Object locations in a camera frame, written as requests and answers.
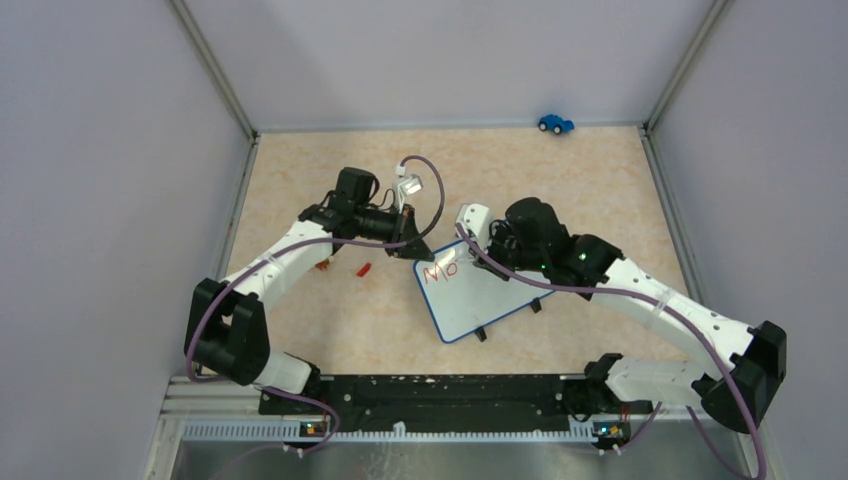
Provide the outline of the blue framed whiteboard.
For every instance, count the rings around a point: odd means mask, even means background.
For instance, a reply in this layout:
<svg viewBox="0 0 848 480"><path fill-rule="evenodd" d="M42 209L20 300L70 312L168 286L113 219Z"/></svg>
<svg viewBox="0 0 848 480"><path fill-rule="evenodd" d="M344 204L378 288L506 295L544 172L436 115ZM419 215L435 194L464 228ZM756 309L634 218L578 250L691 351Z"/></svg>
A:
<svg viewBox="0 0 848 480"><path fill-rule="evenodd" d="M475 267L468 245L457 240L435 251L434 260L417 260L413 275L438 337L454 343L551 295L516 280L502 280Z"/></svg>

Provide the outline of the red marker cap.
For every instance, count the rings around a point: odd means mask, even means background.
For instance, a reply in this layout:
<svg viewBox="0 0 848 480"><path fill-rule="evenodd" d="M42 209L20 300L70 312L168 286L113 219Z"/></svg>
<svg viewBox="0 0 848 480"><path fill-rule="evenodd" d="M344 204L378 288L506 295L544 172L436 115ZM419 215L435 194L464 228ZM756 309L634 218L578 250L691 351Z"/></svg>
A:
<svg viewBox="0 0 848 480"><path fill-rule="evenodd" d="M356 273L357 277L364 277L372 268L371 263L364 264Z"/></svg>

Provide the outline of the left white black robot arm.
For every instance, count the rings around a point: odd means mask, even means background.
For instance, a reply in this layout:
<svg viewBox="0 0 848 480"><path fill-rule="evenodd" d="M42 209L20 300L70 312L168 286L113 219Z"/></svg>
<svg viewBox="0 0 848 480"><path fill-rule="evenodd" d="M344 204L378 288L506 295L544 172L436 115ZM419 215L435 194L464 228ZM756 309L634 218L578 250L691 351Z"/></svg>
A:
<svg viewBox="0 0 848 480"><path fill-rule="evenodd" d="M343 168L334 189L307 207L289 230L244 268L222 279L200 281L192 294L184 352L186 365L211 370L238 385L282 390L297 413L319 404L317 369L272 349L267 315L294 284L344 245L378 248L399 259L431 260L433 251L416 226L410 196L423 188L417 174L396 169L393 202L374 204L376 176Z"/></svg>

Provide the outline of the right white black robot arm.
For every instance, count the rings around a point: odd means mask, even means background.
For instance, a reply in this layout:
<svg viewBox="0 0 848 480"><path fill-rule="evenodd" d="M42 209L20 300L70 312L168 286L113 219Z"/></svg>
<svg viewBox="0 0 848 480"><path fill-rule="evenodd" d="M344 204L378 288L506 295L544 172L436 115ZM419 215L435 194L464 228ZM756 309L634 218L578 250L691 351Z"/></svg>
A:
<svg viewBox="0 0 848 480"><path fill-rule="evenodd" d="M571 234L537 197L514 202L504 218L487 218L486 259L478 265L508 281L536 272L612 308L676 346L687 361L643 361L609 354L586 385L589 404L612 412L624 401L700 406L738 433L759 426L786 376L787 333L723 316L663 284L623 251L593 234Z"/></svg>

